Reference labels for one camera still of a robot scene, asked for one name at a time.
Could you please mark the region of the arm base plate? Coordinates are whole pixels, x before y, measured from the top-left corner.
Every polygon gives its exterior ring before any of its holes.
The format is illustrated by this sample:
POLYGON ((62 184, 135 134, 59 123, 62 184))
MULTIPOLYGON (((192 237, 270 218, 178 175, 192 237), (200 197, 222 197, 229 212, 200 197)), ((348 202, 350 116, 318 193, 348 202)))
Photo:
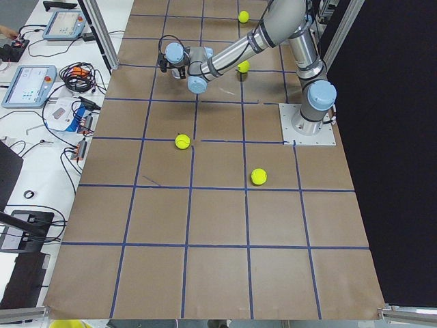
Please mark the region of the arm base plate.
POLYGON ((289 146, 336 146, 330 118, 321 122, 306 121, 300 114, 301 104, 279 103, 283 143, 289 146))

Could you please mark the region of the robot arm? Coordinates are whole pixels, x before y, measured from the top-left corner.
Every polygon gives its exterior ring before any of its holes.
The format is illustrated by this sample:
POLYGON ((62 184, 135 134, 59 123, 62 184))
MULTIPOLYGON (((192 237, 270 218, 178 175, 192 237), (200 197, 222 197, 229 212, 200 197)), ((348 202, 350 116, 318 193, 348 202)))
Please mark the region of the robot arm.
POLYGON ((221 52, 184 46, 176 39, 166 47, 158 47, 157 64, 162 72, 176 71, 179 79, 187 80, 192 93, 202 94, 209 82, 238 64, 288 41, 302 89, 302 104, 291 124, 301 135, 316 135, 327 123, 324 118, 335 104, 337 90, 327 79, 326 64, 310 33, 311 24, 306 1, 270 1, 256 27, 221 52))

